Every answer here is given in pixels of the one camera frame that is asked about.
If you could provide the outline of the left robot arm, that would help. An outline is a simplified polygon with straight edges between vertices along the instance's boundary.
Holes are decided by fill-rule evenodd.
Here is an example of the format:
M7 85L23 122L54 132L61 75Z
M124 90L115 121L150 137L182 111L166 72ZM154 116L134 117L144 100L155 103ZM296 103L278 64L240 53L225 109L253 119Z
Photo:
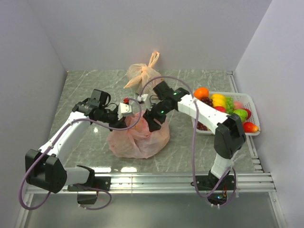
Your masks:
M64 186L76 185L90 191L95 187L95 171L78 165L65 168L72 149L80 141L84 131L92 124L105 123L110 130L126 128L126 114L132 113L127 101L108 109L111 96L101 90L93 90L91 96L74 105L64 125L38 150L29 150L25 156L26 175L23 182L52 193Z

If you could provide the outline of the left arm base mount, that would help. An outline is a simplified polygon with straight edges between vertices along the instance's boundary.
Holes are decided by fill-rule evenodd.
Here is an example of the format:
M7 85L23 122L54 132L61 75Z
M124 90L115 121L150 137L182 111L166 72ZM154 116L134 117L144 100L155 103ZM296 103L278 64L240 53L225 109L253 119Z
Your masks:
M111 185L111 177L97 176L94 177L93 183L90 184L74 184L67 187L68 192L77 193L77 202L80 205L94 205L100 193L105 193L112 200L109 192Z

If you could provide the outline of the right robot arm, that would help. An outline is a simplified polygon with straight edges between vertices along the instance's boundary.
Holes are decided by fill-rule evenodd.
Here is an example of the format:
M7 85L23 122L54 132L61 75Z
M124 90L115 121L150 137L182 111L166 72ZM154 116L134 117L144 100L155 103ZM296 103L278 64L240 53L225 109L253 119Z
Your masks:
M149 94L141 93L138 97L138 101L146 105L143 116L151 132L159 130L167 113L176 110L204 124L214 134L216 158L208 174L207 188L221 189L226 184L225 177L230 172L234 154L246 142L240 117L208 106L184 88L173 90L164 81L154 87L153 91L159 99L156 104L150 101Z

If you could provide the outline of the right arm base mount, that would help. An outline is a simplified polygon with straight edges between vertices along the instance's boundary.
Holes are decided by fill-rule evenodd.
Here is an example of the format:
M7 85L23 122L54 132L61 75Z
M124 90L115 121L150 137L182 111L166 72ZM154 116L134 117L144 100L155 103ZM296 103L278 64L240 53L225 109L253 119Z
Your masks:
M219 179L213 174L195 176L196 184L199 191L210 193L217 185ZM212 207L221 207L226 205L234 196L237 190L237 179L235 175L227 174L216 187L215 191L207 197L208 203Z

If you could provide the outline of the pink plastic bag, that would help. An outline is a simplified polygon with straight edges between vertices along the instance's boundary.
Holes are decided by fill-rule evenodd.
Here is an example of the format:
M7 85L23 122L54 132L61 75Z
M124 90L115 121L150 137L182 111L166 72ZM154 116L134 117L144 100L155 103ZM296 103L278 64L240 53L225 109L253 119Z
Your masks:
M125 131L112 131L107 137L109 149L120 158L148 159L162 150L170 139L169 123L166 120L161 129L150 132L142 114L136 113L125 119L127 126L139 122Z

